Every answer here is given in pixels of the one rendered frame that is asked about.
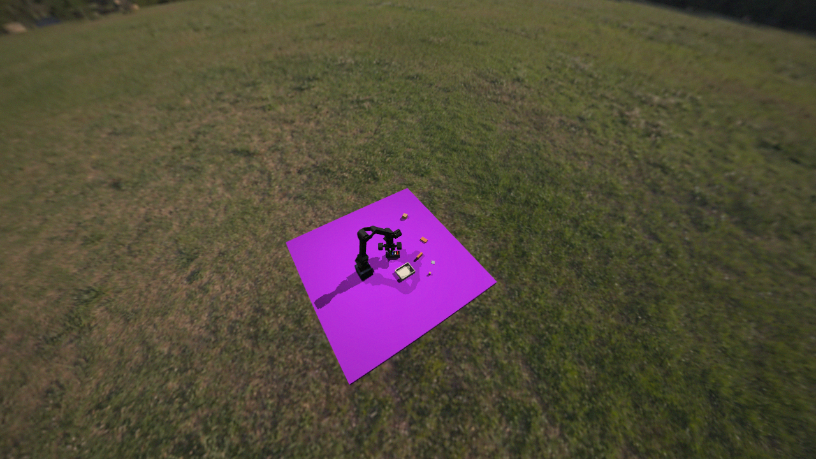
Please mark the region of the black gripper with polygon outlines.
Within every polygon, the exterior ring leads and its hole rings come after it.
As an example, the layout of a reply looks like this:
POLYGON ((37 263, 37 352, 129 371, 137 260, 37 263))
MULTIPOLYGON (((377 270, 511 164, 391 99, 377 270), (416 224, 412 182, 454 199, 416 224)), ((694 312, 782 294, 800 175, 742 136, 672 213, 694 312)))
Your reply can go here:
POLYGON ((378 250, 379 251, 384 250, 384 248, 385 248, 385 251, 387 251, 387 252, 389 252, 390 248, 391 248, 391 252, 393 252, 393 251, 395 251, 395 248, 397 248, 397 250, 402 249, 402 243, 397 243, 396 245, 395 245, 395 243, 391 243, 391 244, 378 243, 378 250))

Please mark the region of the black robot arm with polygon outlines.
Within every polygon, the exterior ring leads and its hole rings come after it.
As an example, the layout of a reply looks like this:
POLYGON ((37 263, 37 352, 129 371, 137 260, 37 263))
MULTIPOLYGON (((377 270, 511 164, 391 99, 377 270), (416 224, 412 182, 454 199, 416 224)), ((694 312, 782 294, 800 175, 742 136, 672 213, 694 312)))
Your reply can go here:
POLYGON ((375 235, 375 233, 378 233, 379 235, 384 235, 384 240, 388 244, 393 243, 394 238, 396 239, 396 238, 398 238, 398 237, 400 237, 402 235, 402 233, 400 232, 400 229, 395 230, 395 231, 391 231, 390 228, 385 228, 384 229, 384 228, 379 228, 379 227, 376 227, 376 226, 364 227, 364 228, 360 229, 358 231, 358 239, 360 241, 359 242, 359 254, 358 254, 358 257, 354 260, 356 265, 358 265, 359 272, 363 272, 363 271, 367 270, 367 262, 368 262, 369 256, 367 256, 367 254, 365 254, 365 246, 367 246, 367 242, 369 241, 369 239, 371 239, 373 237, 373 235, 375 235), (371 235, 368 235, 368 233, 366 231, 371 231, 372 232, 371 235))

